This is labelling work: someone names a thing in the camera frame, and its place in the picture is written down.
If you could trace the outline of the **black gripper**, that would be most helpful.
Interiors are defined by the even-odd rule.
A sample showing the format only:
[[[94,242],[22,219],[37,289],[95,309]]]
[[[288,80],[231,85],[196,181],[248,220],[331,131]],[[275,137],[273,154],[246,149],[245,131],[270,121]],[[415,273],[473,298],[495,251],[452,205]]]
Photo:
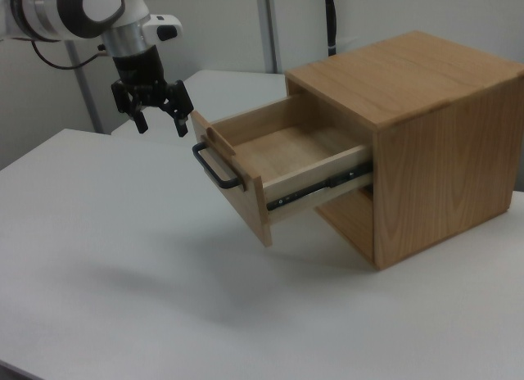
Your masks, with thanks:
[[[111,85],[117,110],[130,117],[139,133],[148,131],[142,108],[166,107],[172,114],[178,136],[188,133],[188,114],[193,104],[181,80],[168,83],[157,47],[130,57],[114,57],[113,62],[120,78]]]

